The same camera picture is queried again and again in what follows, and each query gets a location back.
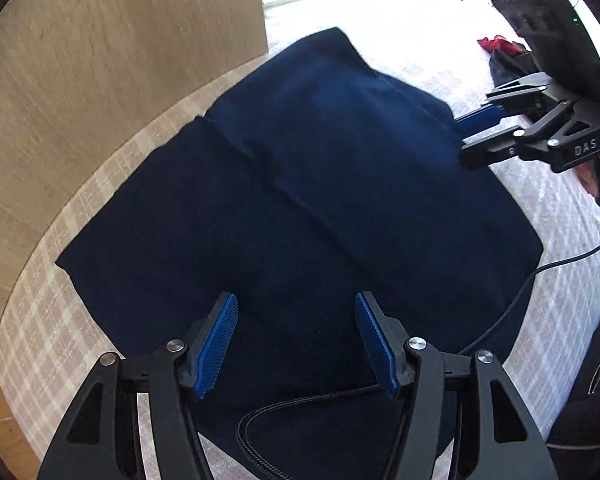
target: black cable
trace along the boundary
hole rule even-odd
[[[520,287],[520,290],[518,291],[518,293],[513,297],[513,300],[511,300],[511,303],[509,303],[509,306],[504,310],[504,312],[502,314],[500,314],[500,317],[496,320],[496,322],[494,324],[492,324],[487,330],[485,330],[485,332],[483,332],[474,341],[472,341],[469,345],[465,346],[458,353],[462,354],[462,355],[466,355],[472,349],[475,349],[475,347],[477,347],[481,342],[483,342],[485,339],[487,339],[488,336],[490,336],[493,333],[493,331],[496,330],[497,327],[499,327],[499,325],[502,323],[502,321],[509,315],[509,313],[511,312],[513,307],[516,306],[516,303],[520,299],[520,296],[522,296],[522,293],[525,291],[525,289],[529,286],[529,284],[533,281],[533,279],[538,274],[540,274],[541,272],[544,272],[545,270],[553,269],[554,267],[560,267],[563,265],[572,264],[573,262],[578,262],[580,260],[583,260],[584,258],[588,258],[592,254],[597,253],[599,250],[600,250],[600,245],[598,245],[597,247],[593,248],[590,251],[587,251],[586,253],[580,254],[579,256],[572,256],[571,258],[567,258],[565,260],[558,260],[557,262],[552,262],[550,264],[546,264],[541,267],[538,267],[525,280],[525,282]]]
[[[252,412],[247,413],[235,430],[235,439],[238,442],[240,450],[244,453],[245,457],[251,462],[256,468],[267,475],[273,480],[293,480],[290,476],[285,475],[280,469],[277,469],[267,460],[265,460],[260,453],[249,442],[248,429],[249,425],[259,416],[266,415],[267,413],[273,413],[284,408],[290,408],[291,406],[299,406],[300,404],[307,404],[308,402],[317,402],[319,400],[333,400],[341,397],[352,397],[364,394],[371,394],[381,391],[382,388],[379,384],[372,384],[371,386],[363,386],[362,388],[356,388],[353,390],[344,390],[342,392],[333,392],[330,394],[314,395],[310,397],[301,397],[301,399],[285,400],[284,402],[277,402],[264,408],[258,408]]]
[[[544,266],[538,267],[534,270],[529,277],[525,280],[525,282],[520,287],[518,293],[514,296],[509,306],[504,310],[500,317],[493,323],[485,332],[483,332],[479,337],[477,337],[473,342],[459,351],[459,354],[467,354],[473,348],[478,346],[481,342],[483,342],[488,336],[490,336],[494,330],[499,327],[502,321],[509,315],[511,310],[522,296],[522,293],[525,289],[532,283],[533,279],[544,272],[545,270],[553,269],[555,267],[560,267],[567,264],[572,264],[573,262],[578,262],[583,260],[584,258],[588,258],[592,254],[597,253],[600,250],[600,245],[593,248],[586,253],[580,254],[579,256],[572,256],[571,258],[567,258],[565,260],[559,260],[557,262],[552,262],[550,264],[546,264]],[[319,400],[333,400],[338,399],[340,397],[352,397],[357,395],[364,395],[373,392],[378,392],[382,388],[379,384],[372,384],[371,386],[364,386],[363,388],[356,388],[353,390],[345,390],[342,392],[334,392],[331,394],[324,395],[316,395],[311,397],[302,397],[301,399],[293,399],[286,400],[284,402],[277,402],[275,404],[271,404],[269,406],[265,406],[264,408],[259,408],[257,410],[253,410],[252,412],[247,413],[235,430],[235,438],[238,442],[238,446],[240,450],[244,453],[245,457],[251,462],[259,471],[263,472],[269,478],[273,480],[293,480],[290,476],[285,475],[280,469],[277,469],[273,464],[269,463],[260,453],[258,453],[255,448],[251,445],[248,436],[249,425],[259,416],[266,415],[267,413],[277,412],[278,410],[283,410],[284,408],[290,408],[292,406],[299,406],[301,404],[307,404],[309,402],[317,402]]]

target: ribbed blue pad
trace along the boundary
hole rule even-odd
[[[395,395],[400,387],[395,372],[395,356],[362,294],[356,296],[356,325],[378,383],[392,396]]]
[[[229,294],[198,355],[198,373],[193,389],[199,399],[203,399],[215,386],[237,323],[238,300],[233,294]]]

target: blue gripper pad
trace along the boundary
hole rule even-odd
[[[199,400],[216,384],[237,323],[238,300],[223,292],[206,319],[195,322],[187,333],[189,353],[180,384],[192,388]]]
[[[376,379],[394,399],[410,384],[404,344],[409,339],[399,320],[384,315],[371,292],[356,296],[356,325]]]

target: red cloth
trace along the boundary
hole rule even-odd
[[[511,54],[512,56],[518,56],[525,53],[524,50],[510,41],[507,41],[507,38],[501,35],[497,35],[492,40],[489,38],[482,38],[481,40],[478,40],[478,44],[487,52],[502,50],[503,52]]]

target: plywood wall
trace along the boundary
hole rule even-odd
[[[0,316],[80,184],[174,102],[266,50],[261,0],[10,0],[0,14]]]

